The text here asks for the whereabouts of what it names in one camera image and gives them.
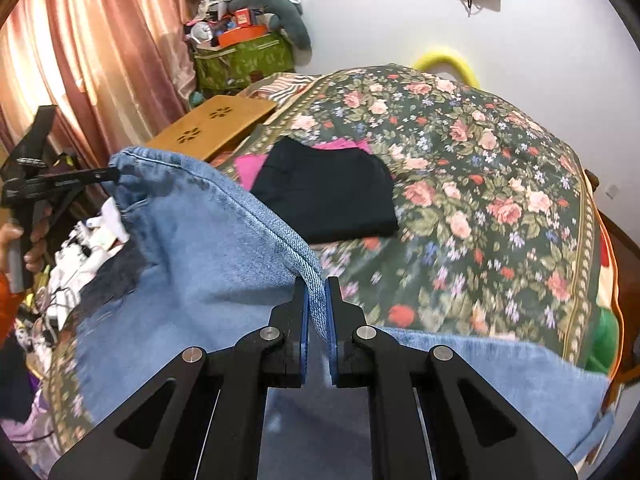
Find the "orange sleeve forearm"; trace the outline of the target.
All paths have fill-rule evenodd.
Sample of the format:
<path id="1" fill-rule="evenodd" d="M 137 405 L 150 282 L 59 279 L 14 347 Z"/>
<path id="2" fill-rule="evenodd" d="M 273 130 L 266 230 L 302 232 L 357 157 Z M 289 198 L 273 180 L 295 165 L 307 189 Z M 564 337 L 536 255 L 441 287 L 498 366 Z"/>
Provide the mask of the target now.
<path id="1" fill-rule="evenodd" d="M 0 273 L 0 346 L 13 330 L 18 308 L 25 298 L 24 292 L 11 292 L 6 274 Z"/>

